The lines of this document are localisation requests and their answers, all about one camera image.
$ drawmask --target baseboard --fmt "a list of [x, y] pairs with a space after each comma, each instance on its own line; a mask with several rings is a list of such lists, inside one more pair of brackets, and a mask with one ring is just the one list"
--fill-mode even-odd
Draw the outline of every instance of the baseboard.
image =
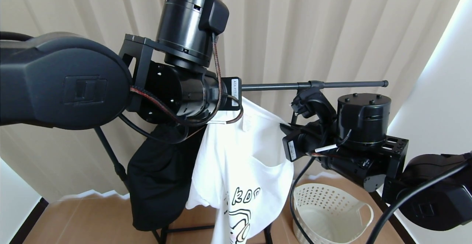
[[[388, 205], [386, 205], [386, 203], [382, 201], [382, 197], [377, 192], [371, 192], [369, 194], [371, 195], [375, 203], [378, 205], [378, 207], [382, 210], [382, 212], [385, 212], [385, 210], [388, 208]], [[388, 221], [390, 221], [393, 228], [405, 244], [416, 244], [415, 240], [410, 236], [408, 231], [405, 229], [403, 224], [398, 220], [395, 215], [391, 216]]]
[[10, 241], [10, 244], [22, 244], [25, 241], [25, 239], [28, 237], [28, 234], [31, 232], [31, 229], [34, 227], [48, 204], [49, 203], [44, 200], [44, 198], [39, 200], [38, 204], [34, 207], [25, 222], [23, 222], [20, 229]]

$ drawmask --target black garment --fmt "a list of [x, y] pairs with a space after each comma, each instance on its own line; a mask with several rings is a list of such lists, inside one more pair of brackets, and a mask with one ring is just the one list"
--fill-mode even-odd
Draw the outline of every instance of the black garment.
[[[190, 128], [189, 135], [199, 128]], [[192, 172], [205, 129], [182, 143], [147, 139], [128, 163], [128, 190], [137, 230], [161, 229], [175, 221], [185, 208]], [[176, 140], [177, 128], [158, 125], [151, 135]]]

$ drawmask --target curtain fold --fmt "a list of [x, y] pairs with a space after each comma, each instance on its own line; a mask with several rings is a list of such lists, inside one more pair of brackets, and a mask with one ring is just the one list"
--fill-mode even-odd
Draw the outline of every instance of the curtain fold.
[[[2, 31], [32, 36], [69, 31], [118, 53], [125, 34], [155, 39], [164, 0], [0, 1]], [[459, 0], [222, 1], [230, 11], [218, 42], [224, 76], [239, 76], [243, 83], [388, 80], [387, 88], [325, 89], [324, 94], [334, 107], [348, 93], [390, 96], [392, 120]], [[163, 54], [155, 52], [153, 60], [163, 62]], [[244, 95], [290, 120], [295, 93]], [[125, 114], [145, 130], [153, 128], [136, 114]], [[103, 131], [125, 166], [144, 140], [118, 119]], [[0, 142], [3, 160], [50, 202], [90, 189], [126, 193], [93, 130], [10, 125], [0, 128]], [[299, 170], [301, 163], [295, 165]], [[314, 166], [309, 172], [319, 170]]]

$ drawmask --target perforated basket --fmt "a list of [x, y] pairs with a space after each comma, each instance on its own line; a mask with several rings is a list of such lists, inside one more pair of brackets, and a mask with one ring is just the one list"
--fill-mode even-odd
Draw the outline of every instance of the perforated basket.
[[[316, 244], [346, 244], [357, 239], [369, 226], [374, 212], [369, 204], [352, 197], [338, 188], [308, 183], [295, 188], [295, 216]], [[363, 223], [362, 207], [368, 207], [371, 218]], [[293, 222], [295, 236], [301, 244], [308, 244]]]

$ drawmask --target white t-shirt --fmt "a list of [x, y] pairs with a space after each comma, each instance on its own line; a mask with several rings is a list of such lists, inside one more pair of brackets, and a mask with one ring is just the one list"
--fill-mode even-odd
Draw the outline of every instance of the white t-shirt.
[[293, 164], [285, 158], [281, 118], [243, 98], [244, 115], [219, 111], [200, 146], [187, 209], [217, 208], [212, 244], [245, 244], [273, 222], [285, 204]]

